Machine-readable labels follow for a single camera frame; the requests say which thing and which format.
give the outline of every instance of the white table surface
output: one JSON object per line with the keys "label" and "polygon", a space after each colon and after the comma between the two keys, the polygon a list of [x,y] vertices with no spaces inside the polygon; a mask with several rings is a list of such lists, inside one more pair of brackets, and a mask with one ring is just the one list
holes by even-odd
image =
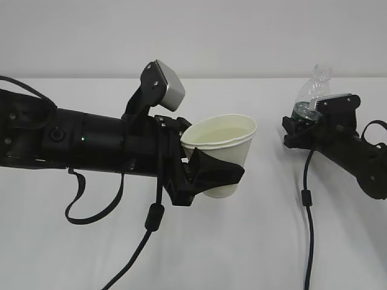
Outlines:
{"label": "white table surface", "polygon": [[[131,79],[24,80],[60,108],[120,117],[139,81]],[[258,131],[238,191],[226,199],[198,195],[191,207],[166,212],[127,275],[112,289],[300,290],[308,231],[297,188],[307,152],[282,145],[282,116],[290,115],[305,79],[186,79],[180,109],[151,114],[192,123],[226,113],[250,115]],[[12,85],[0,84],[11,89]],[[331,91],[360,95],[359,131],[387,120],[387,79],[333,79]],[[372,127],[371,141],[387,132]],[[119,175],[85,172],[81,218],[114,197]],[[65,170],[0,168],[0,288],[100,289],[128,261],[142,238],[155,179],[127,176],[120,205],[104,220],[75,226],[64,209],[76,194]],[[356,180],[317,153],[308,176],[316,230],[311,290],[387,288],[387,201],[364,194]]]}

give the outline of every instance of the strap loop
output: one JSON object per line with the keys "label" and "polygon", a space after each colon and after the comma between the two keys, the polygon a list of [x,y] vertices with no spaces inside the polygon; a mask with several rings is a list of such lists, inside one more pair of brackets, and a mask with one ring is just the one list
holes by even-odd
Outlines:
{"label": "strap loop", "polygon": [[[372,122],[369,122],[367,126],[365,126],[364,130],[363,130],[363,133],[362,133],[362,141],[363,142],[366,142],[368,144],[370,144],[367,140],[365,140],[365,131],[368,129],[369,125],[372,125],[372,124],[378,124],[378,125],[381,125],[381,127],[385,128],[387,130],[387,123],[382,121],[382,120],[374,120]],[[384,143],[379,143],[377,144],[376,146],[380,146],[380,147],[385,147],[385,144]]]}
{"label": "strap loop", "polygon": [[85,192],[86,179],[85,179],[85,177],[82,174],[75,172],[74,169],[72,169],[72,168],[68,169],[68,173],[72,174],[72,175],[75,175],[77,177],[77,179],[78,179],[78,192],[77,192],[77,195],[76,195],[74,200],[68,205],[68,207],[65,210],[65,216],[66,216],[67,220],[69,222],[71,222],[72,224],[74,224],[74,225],[88,225],[88,224],[92,224],[93,222],[97,222],[100,219],[103,219],[108,214],[110,214],[110,212],[112,212],[113,209],[115,209],[116,206],[119,204],[119,202],[120,202],[120,200],[122,198],[122,193],[123,193],[123,180],[124,180],[124,175],[125,175],[124,172],[121,173],[121,183],[120,183],[120,188],[118,190],[117,195],[115,196],[113,201],[104,210],[102,210],[100,213],[95,214],[94,216],[87,217],[85,219],[75,219],[73,217],[69,217],[68,214],[70,212],[71,207],[74,205],[74,203],[78,199],[80,199],[80,197]]}

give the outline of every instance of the cable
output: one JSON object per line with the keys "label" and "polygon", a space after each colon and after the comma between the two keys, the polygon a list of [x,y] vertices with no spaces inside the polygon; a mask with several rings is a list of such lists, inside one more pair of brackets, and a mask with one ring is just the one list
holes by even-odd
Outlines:
{"label": "cable", "polygon": [[109,283],[102,288],[102,290],[108,290],[116,281],[118,281],[126,272],[129,271],[131,266],[136,261],[138,255],[140,255],[142,249],[145,247],[146,242],[149,240],[153,231],[157,231],[160,226],[161,219],[164,213],[164,207],[161,204],[163,197],[163,148],[161,142],[161,127],[158,121],[155,120],[155,127],[157,131],[157,189],[156,189],[156,203],[152,204],[148,216],[145,222],[145,228],[147,229],[144,237],[139,243],[137,249],[134,251],[129,262],[122,268],[117,275],[115,275]]}
{"label": "cable", "polygon": [[302,179],[303,184],[304,184],[304,189],[301,191],[302,205],[307,209],[308,223],[309,223],[309,235],[310,235],[310,238],[309,238],[309,257],[308,257],[307,271],[305,273],[304,290],[309,290],[310,276],[311,276],[312,264],[313,264],[313,252],[314,252],[314,228],[313,228],[312,214],[310,211],[310,207],[312,206],[312,197],[311,197],[310,190],[308,190],[308,186],[307,186],[307,175],[308,175],[309,163],[310,163],[310,160],[311,160],[315,150],[316,150],[316,146],[313,146],[313,148],[309,151],[307,160],[305,162],[304,177]]}
{"label": "cable", "polygon": [[20,86],[22,89],[25,89],[26,91],[36,95],[37,97],[41,98],[44,101],[46,101],[52,108],[55,108],[55,109],[57,108],[55,103],[53,101],[51,101],[48,97],[46,97],[45,95],[41,94],[40,92],[38,92],[34,88],[28,86],[27,84],[22,83],[19,80],[15,80],[15,79],[13,79],[11,77],[6,77],[6,76],[0,76],[0,80],[12,83],[12,84],[14,84],[16,86]]}
{"label": "cable", "polygon": [[41,129],[41,128],[45,127],[54,118],[57,106],[55,105],[55,103],[53,101],[51,101],[51,99],[49,99],[48,97],[46,97],[42,93],[38,92],[37,90],[35,90],[31,86],[28,86],[27,84],[25,84],[25,83],[23,83],[23,82],[21,82],[19,80],[15,80],[15,79],[13,79],[11,77],[0,76],[0,80],[12,83],[12,84],[14,84],[16,86],[19,86],[22,89],[25,89],[26,91],[28,91],[28,92],[36,95],[37,97],[41,98],[44,101],[44,104],[47,104],[48,107],[50,107],[50,111],[49,111],[45,121],[40,122],[38,124],[27,123],[25,125],[20,125],[20,124],[17,125],[18,122],[15,122],[15,124],[12,126],[13,128],[38,130],[38,129]]}
{"label": "cable", "polygon": [[109,281],[109,283],[106,284],[105,287],[102,288],[102,290],[107,290],[109,289],[111,286],[113,286],[113,284],[115,282],[117,282],[126,272],[128,272],[128,270],[131,268],[131,266],[134,264],[134,262],[136,261],[138,255],[141,253],[142,249],[144,248],[144,246],[146,245],[146,242],[148,241],[149,237],[151,236],[152,234],[152,231],[146,231],[145,232],[145,235],[143,237],[143,239],[141,240],[141,242],[139,243],[137,249],[134,251],[133,253],[133,256],[131,257],[131,259],[129,260],[129,262],[125,265],[125,267],[122,268],[122,270],[113,277],[113,279],[111,279]]}

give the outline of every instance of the clear plastic bottle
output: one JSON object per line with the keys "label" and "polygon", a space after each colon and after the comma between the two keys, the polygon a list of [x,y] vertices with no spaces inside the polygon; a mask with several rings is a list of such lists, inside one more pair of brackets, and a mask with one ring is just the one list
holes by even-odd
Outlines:
{"label": "clear plastic bottle", "polygon": [[302,120],[308,123],[318,121],[321,114],[309,111],[309,102],[318,97],[330,95],[329,80],[331,79],[332,68],[326,65],[316,65],[312,78],[301,88],[294,104],[291,117],[295,120]]}

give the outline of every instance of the white paper cup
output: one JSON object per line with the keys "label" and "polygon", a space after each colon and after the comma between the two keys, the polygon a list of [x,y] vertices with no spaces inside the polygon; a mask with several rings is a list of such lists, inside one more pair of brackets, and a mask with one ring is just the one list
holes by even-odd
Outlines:
{"label": "white paper cup", "polygon": [[[181,136],[181,145],[188,159],[198,148],[214,158],[243,166],[255,132],[256,122],[248,116],[220,115],[189,127]],[[211,198],[226,198],[237,186],[225,185],[203,193]]]}

